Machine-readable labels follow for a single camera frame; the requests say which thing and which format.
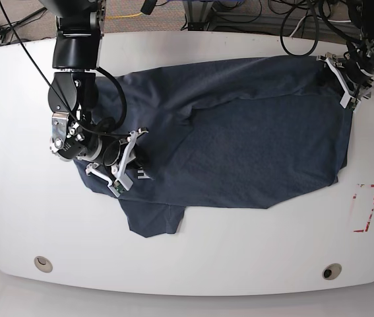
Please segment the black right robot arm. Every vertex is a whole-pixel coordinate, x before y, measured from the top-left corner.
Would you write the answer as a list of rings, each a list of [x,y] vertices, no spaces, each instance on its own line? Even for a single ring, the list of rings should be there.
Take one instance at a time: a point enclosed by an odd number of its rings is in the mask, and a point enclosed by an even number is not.
[[[140,169],[136,142],[146,129],[118,134],[127,117],[127,99],[117,79],[99,66],[104,36],[105,1],[43,1],[55,15],[57,36],[49,85],[48,103],[52,111],[50,149],[65,161],[88,163],[86,174],[105,180],[116,191],[133,185],[127,168]],[[121,110],[118,118],[95,122],[93,111],[99,92],[96,74],[109,79],[117,90]]]

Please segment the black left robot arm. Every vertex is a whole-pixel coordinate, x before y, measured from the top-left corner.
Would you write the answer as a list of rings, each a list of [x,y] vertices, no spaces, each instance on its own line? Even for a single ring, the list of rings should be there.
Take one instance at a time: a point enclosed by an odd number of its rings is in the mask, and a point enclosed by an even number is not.
[[[346,41],[347,50],[343,55],[326,53],[317,57],[338,80],[343,94],[340,104],[345,109],[355,110],[365,98],[371,98],[374,91],[374,1],[347,1],[351,23],[360,31],[358,38],[352,37],[334,25],[324,12],[324,1],[307,1],[307,8],[315,22],[315,39],[311,49],[304,54],[290,52],[284,43],[284,27],[289,16],[300,6],[294,4],[286,13],[280,27],[280,44],[285,53],[293,57],[307,57],[319,43],[319,21]]]

